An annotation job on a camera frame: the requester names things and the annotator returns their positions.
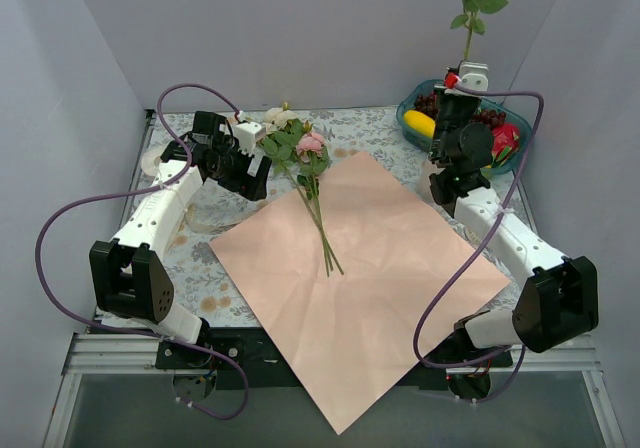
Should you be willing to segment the white flower stem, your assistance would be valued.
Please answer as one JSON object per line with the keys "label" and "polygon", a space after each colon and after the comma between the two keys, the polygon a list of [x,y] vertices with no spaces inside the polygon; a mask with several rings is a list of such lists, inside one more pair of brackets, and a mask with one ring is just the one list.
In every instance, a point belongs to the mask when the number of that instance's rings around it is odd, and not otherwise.
{"label": "white flower stem", "polygon": [[259,145],[275,164],[276,171],[283,173],[292,183],[311,217],[310,210],[302,197],[304,192],[296,183],[299,164],[296,160],[295,148],[304,134],[310,131],[318,132],[314,130],[311,122],[303,121],[290,110],[287,103],[267,110],[262,126],[266,129],[266,137]]}

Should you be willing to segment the cream ribbon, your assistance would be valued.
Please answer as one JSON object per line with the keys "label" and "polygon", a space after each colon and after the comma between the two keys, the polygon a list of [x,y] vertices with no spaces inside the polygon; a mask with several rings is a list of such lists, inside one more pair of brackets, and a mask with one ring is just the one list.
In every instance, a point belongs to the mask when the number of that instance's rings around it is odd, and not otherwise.
{"label": "cream ribbon", "polygon": [[222,233],[228,229],[231,229],[239,224],[238,221],[233,223],[224,223],[224,224],[207,224],[201,222],[197,218],[197,206],[194,203],[191,203],[189,207],[185,211],[184,219],[186,224],[194,233],[199,234],[215,234]]}

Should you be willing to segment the single pink flower stem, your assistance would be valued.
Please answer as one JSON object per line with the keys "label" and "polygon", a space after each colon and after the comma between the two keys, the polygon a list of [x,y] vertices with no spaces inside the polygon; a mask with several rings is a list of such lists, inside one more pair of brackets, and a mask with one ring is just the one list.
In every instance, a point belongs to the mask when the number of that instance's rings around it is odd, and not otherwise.
{"label": "single pink flower stem", "polygon": [[304,134],[296,145],[295,154],[299,164],[296,183],[304,192],[303,200],[310,210],[312,220],[320,235],[326,275],[329,276],[334,270],[343,275],[344,269],[331,247],[321,212],[320,177],[330,165],[324,138],[314,131]]}

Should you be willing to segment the pink wrapping paper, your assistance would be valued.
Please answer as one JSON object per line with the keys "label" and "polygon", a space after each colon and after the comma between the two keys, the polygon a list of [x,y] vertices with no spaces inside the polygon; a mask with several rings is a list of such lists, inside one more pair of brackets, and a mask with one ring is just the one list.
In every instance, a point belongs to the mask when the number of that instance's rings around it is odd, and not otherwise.
{"label": "pink wrapping paper", "polygon": [[508,279],[367,153],[325,172],[320,202],[322,228],[290,192],[211,248],[342,433]]}

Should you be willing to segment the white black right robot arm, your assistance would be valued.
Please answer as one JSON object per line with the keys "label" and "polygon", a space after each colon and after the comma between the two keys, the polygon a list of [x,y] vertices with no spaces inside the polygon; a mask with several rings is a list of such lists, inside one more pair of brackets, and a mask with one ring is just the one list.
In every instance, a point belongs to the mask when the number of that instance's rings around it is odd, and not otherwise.
{"label": "white black right robot arm", "polygon": [[520,344],[542,353],[599,324],[598,274],[587,257],[570,258],[544,242],[498,196],[482,167],[491,160],[491,130],[473,116],[478,93],[435,89],[439,105],[429,178],[437,205],[480,237],[521,288],[510,311],[489,310],[459,320],[448,337],[454,357],[475,365],[489,349]]}

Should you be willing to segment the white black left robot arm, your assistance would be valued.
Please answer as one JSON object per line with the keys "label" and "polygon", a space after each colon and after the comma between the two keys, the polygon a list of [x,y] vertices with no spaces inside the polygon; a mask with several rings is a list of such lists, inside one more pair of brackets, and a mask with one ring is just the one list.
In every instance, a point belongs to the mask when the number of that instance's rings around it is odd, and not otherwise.
{"label": "white black left robot arm", "polygon": [[181,340],[178,355],[193,368],[211,360],[213,345],[200,335],[202,320],[175,300],[162,259],[207,180],[249,201],[265,198],[271,161],[254,152],[265,136],[256,122],[231,126],[221,115],[196,112],[191,130],[152,161],[154,192],[111,241],[95,242],[89,253],[98,307]]}

